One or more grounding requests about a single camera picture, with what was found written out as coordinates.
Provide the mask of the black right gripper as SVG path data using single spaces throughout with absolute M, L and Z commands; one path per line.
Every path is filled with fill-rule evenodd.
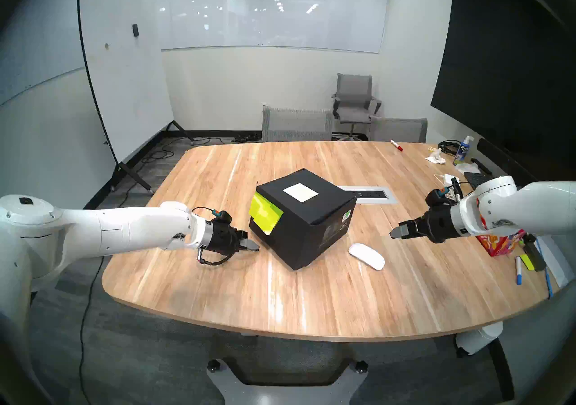
M 433 243 L 443 243 L 455 237 L 455 227 L 451 216 L 451 206 L 433 206 L 423 216 L 403 221 L 390 231 L 397 239 L 425 237 Z

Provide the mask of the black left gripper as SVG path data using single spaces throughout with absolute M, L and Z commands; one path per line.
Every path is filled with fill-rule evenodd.
M 240 251 L 259 252 L 260 246 L 248 239 L 244 230 L 238 230 L 226 223 L 211 223 L 212 237 L 209 251 L 225 257 L 231 257 Z

